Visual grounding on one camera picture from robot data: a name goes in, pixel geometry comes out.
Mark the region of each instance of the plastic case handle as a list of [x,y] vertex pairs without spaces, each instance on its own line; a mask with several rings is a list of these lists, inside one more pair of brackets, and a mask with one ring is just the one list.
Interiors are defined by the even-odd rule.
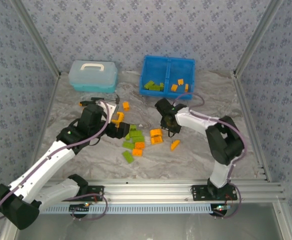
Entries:
[[99,63],[85,63],[81,66],[80,70],[84,70],[86,67],[100,67],[100,71],[104,71],[104,65]]

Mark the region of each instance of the green block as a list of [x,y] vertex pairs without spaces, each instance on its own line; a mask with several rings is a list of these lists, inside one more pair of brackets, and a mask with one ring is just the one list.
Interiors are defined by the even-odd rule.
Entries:
[[129,141],[124,141],[122,143],[122,147],[123,148],[126,148],[126,149],[130,149],[130,150],[133,150],[135,148],[135,144],[134,143],[131,143]]
[[130,136],[131,138],[133,138],[133,137],[138,137],[138,136],[143,136],[143,133],[142,133],[141,130],[131,131],[131,132],[129,133],[129,136]]
[[161,83],[159,84],[159,87],[160,87],[160,91],[161,91],[161,92],[164,91],[164,83],[163,83],[163,82],[161,82]]
[[129,132],[131,132],[131,131],[136,131],[136,125],[130,125],[129,126]]
[[158,85],[152,85],[152,86],[149,86],[148,89],[149,90],[152,90],[152,91],[160,91],[161,90],[161,87],[158,86]]
[[145,142],[144,136],[134,136],[131,138],[133,143]]
[[149,81],[148,83],[146,83],[145,85],[144,85],[144,88],[145,89],[149,89],[150,88],[150,86],[152,86],[152,85],[154,85],[155,83],[153,82],[153,81]]
[[122,155],[124,156],[124,158],[126,159],[126,161],[131,164],[132,162],[134,162],[134,158],[132,156],[132,154],[129,151],[124,151],[122,153]]

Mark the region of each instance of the blue storage bin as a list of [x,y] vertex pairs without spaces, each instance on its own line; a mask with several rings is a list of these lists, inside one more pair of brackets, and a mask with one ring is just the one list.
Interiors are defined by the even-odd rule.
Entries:
[[76,91],[113,93],[117,85],[117,72],[113,62],[76,60],[68,77]]
[[[178,85],[178,79],[183,79],[177,91],[171,91],[173,84]],[[152,91],[144,88],[149,81],[156,85],[164,83],[164,91]],[[162,56],[145,56],[140,76],[139,93],[153,97],[177,98],[185,92],[188,84],[188,93],[194,92],[195,87],[195,60]],[[185,95],[181,99],[192,99],[193,95]]]

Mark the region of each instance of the patterned wallpaper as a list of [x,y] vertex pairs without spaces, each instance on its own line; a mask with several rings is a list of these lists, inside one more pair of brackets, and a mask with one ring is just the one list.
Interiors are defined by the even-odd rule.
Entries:
[[0,0],[0,183],[31,160],[54,82],[10,2]]
[[292,0],[284,1],[241,76],[274,181],[292,212]]
[[22,0],[60,71],[74,60],[141,67],[144,55],[236,67],[270,0]]

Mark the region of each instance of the marble surface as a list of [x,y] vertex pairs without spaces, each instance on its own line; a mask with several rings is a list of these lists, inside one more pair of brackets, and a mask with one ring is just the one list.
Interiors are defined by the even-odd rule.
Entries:
[[[230,76],[227,72],[198,71],[196,73],[195,92],[201,94],[205,99],[205,105],[198,111],[214,117],[224,115],[232,117],[248,143],[247,156],[236,164],[232,176],[252,179],[259,174],[258,163]],[[54,175],[54,178],[64,179],[71,174],[79,174],[87,180],[207,179],[211,175],[215,160],[210,153],[206,136],[182,127],[180,133],[173,138],[169,138],[167,132],[164,131],[164,143],[150,144],[150,130],[160,128],[161,115],[154,107],[160,98],[140,95],[139,77],[137,72],[119,73],[116,93],[120,97],[118,111],[123,112],[122,102],[128,101],[130,104],[130,111],[124,112],[124,122],[136,124],[137,129],[143,131],[146,144],[143,156],[135,157],[135,161],[128,164],[122,156],[122,152],[126,150],[121,147],[124,139],[113,139],[104,135],[99,144],[84,148],[76,157],[67,162]],[[83,108],[78,103],[82,100],[89,100],[92,96],[107,95],[77,92],[69,84],[68,75],[62,74],[38,157],[47,151],[61,129],[81,116]],[[198,97],[194,96],[191,101],[181,102],[191,106],[199,104],[200,101]],[[180,140],[180,145],[172,152],[170,145],[177,139]]]

